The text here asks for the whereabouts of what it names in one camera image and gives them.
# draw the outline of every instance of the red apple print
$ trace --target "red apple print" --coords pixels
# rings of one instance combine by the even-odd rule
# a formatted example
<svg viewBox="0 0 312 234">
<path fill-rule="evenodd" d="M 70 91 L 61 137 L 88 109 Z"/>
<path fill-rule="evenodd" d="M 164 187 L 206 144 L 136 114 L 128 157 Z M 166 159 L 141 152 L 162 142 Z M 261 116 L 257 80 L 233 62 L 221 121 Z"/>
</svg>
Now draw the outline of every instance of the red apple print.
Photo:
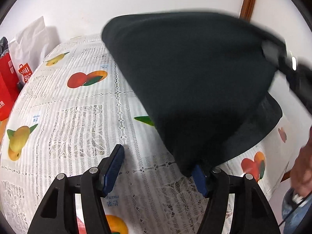
<svg viewBox="0 0 312 234">
<path fill-rule="evenodd" d="M 75 73 L 71 75 L 71 77 L 68 79 L 67 86 L 69 88 L 78 88 L 79 86 L 82 86 L 87 81 L 87 75 L 82 72 Z"/>
<path fill-rule="evenodd" d="M 78 217 L 77 217 L 77 224 L 78 224 L 79 234 L 87 234 L 87 231 L 85 230 L 85 224 Z"/>
<path fill-rule="evenodd" d="M 284 128 L 281 127 L 280 129 L 278 129 L 278 133 L 280 134 L 280 138 L 282 139 L 282 141 L 284 143 L 286 143 L 286 140 L 287 140 L 287 136 L 286 136 L 286 133 L 284 131 Z"/>
<path fill-rule="evenodd" d="M 243 159 L 241 161 L 241 168 L 244 173 L 250 173 L 257 182 L 259 181 L 260 173 L 258 166 L 254 161 L 250 159 Z"/>
</svg>

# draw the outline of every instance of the blue jeans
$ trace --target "blue jeans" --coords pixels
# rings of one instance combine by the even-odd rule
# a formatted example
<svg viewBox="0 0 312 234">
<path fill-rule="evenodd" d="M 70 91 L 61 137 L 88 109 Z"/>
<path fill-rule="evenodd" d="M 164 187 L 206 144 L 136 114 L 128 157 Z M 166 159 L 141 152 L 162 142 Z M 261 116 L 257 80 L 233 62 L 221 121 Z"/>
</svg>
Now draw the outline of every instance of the blue jeans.
<svg viewBox="0 0 312 234">
<path fill-rule="evenodd" d="M 287 197 L 292 197 L 292 190 L 288 190 L 288 192 L 284 196 L 283 205 L 282 205 L 282 217 L 285 217 L 290 213 L 292 207 L 287 203 Z M 284 234 L 292 234 L 297 226 L 301 223 L 302 219 L 305 217 L 308 209 L 312 204 L 312 195 L 310 195 L 302 207 L 298 207 L 285 221 L 284 226 Z"/>
</svg>

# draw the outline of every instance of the black fabric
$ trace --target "black fabric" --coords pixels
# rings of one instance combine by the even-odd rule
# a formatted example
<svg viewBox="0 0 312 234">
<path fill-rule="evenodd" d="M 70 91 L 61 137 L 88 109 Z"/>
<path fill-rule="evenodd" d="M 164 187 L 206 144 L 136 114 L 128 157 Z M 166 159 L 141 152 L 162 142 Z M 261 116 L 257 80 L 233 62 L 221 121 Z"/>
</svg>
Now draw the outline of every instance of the black fabric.
<svg viewBox="0 0 312 234">
<path fill-rule="evenodd" d="M 282 41 L 209 12 L 117 17 L 102 39 L 184 175 L 203 159 L 215 166 L 250 148 L 235 133 L 255 126 L 257 111 L 267 114 L 259 106 L 277 70 L 261 45 L 269 40 L 285 49 Z"/>
</svg>

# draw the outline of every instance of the lace tablecloth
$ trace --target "lace tablecloth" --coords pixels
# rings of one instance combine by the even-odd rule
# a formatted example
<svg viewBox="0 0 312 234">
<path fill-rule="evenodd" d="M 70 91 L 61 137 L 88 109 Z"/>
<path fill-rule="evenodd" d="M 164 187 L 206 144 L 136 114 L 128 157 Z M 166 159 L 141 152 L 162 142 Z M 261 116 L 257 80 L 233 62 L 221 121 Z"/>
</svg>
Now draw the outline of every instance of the lace tablecloth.
<svg viewBox="0 0 312 234">
<path fill-rule="evenodd" d="M 180 173 L 155 128 L 134 119 L 142 116 L 146 111 L 99 35 L 57 46 L 22 90 L 1 147 L 3 213 L 14 231 L 27 233 L 58 173 L 82 174 L 122 144 L 125 161 L 113 191 L 102 200 L 105 213 L 123 219 L 129 233 L 196 233 L 207 199 L 192 178 Z M 270 198 L 287 167 L 292 141 L 283 116 L 259 144 L 220 167 L 242 176 L 243 159 L 251 165 L 264 160 L 258 183 Z M 230 230 L 233 201 L 230 195 L 224 233 Z"/>
</svg>

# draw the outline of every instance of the white paper bag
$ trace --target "white paper bag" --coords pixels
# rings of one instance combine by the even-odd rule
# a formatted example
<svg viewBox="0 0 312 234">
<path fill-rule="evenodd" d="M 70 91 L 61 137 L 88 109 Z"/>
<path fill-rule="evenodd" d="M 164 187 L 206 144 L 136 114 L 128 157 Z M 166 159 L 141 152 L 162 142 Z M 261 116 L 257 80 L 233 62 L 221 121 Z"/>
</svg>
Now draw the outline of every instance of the white paper bag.
<svg viewBox="0 0 312 234">
<path fill-rule="evenodd" d="M 18 79 L 22 83 L 27 83 L 52 48 L 43 17 L 15 35 L 9 43 L 9 51 Z"/>
</svg>

